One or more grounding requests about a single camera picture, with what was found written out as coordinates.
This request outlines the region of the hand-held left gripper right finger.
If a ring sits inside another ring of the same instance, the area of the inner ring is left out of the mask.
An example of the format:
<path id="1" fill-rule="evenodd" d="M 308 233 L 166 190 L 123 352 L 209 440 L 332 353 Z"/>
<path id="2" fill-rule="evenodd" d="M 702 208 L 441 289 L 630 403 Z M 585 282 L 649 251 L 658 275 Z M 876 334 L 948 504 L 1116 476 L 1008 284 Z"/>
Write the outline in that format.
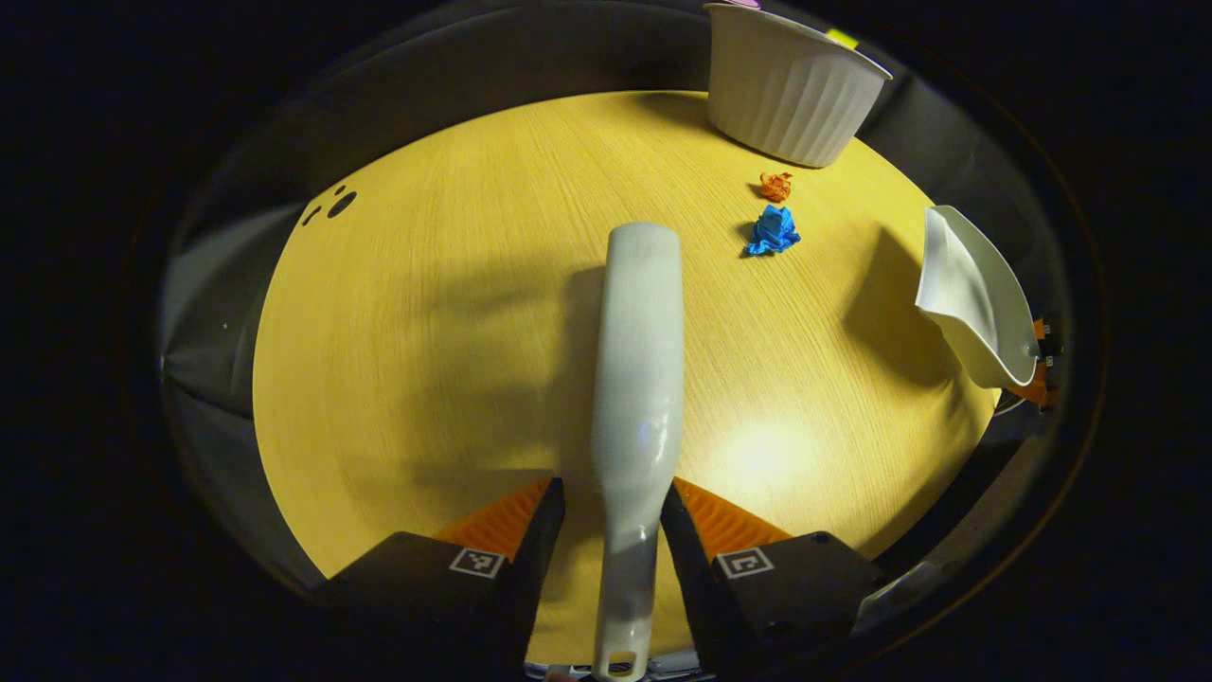
<path id="1" fill-rule="evenodd" d="M 789 535 L 675 478 L 662 508 L 701 665 L 812 669 L 844 647 L 888 577 L 830 532 Z"/>

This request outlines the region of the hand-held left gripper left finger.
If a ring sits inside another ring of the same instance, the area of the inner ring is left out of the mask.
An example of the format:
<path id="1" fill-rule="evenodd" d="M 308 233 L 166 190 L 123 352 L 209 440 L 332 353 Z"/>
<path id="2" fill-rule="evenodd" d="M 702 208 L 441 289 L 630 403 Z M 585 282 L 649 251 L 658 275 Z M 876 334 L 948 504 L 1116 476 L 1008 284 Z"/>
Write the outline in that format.
<path id="1" fill-rule="evenodd" d="M 541 478 L 444 540 L 399 531 L 322 585 L 322 603 L 405 669 L 520 669 L 564 521 Z"/>

